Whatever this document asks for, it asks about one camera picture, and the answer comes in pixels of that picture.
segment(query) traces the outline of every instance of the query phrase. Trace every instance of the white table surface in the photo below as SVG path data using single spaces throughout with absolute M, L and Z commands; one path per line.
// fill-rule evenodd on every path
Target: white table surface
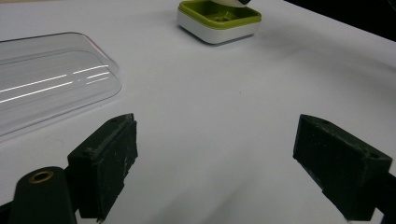
M 96 109 L 3 141 L 0 204 L 23 175 L 66 167 L 102 123 L 133 112 L 139 157 L 106 223 L 347 223 L 292 158 L 298 119 L 327 119 L 396 158 L 396 43 L 254 0 L 259 31 L 210 46 L 177 26 L 178 3 L 0 5 L 0 40 L 83 33 L 120 66 L 123 85 Z

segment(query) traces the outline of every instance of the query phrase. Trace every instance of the brass insert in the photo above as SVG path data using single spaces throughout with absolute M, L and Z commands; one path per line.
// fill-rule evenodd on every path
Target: brass insert
M 39 184 L 39 183 L 49 180 L 52 176 L 53 176 L 52 171 L 41 171 L 41 172 L 38 172 L 38 173 L 30 176 L 29 182 L 31 184 Z

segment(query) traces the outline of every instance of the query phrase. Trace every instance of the black object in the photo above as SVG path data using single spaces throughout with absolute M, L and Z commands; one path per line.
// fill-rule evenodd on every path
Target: black object
M 395 0 L 286 0 L 364 31 L 396 41 Z
M 66 169 L 46 167 L 24 176 L 14 201 L 0 206 L 0 224 L 74 224 L 104 220 L 137 157 L 133 114 L 109 120 L 69 156 Z
M 347 220 L 370 220 L 377 207 L 383 223 L 396 223 L 391 157 L 327 120 L 301 115 L 293 158 Z

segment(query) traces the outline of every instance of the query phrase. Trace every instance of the white base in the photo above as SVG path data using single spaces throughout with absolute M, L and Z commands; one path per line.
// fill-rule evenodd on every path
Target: white base
M 259 22 L 255 22 L 230 29 L 217 30 L 201 24 L 180 10 L 177 12 L 177 23 L 209 44 L 219 44 L 239 37 L 253 35 L 260 26 Z

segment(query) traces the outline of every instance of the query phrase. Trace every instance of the transparent plastic lid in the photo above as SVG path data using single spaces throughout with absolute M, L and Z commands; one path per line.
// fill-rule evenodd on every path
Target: transparent plastic lid
M 0 42 L 0 136 L 117 94 L 117 73 L 82 34 Z

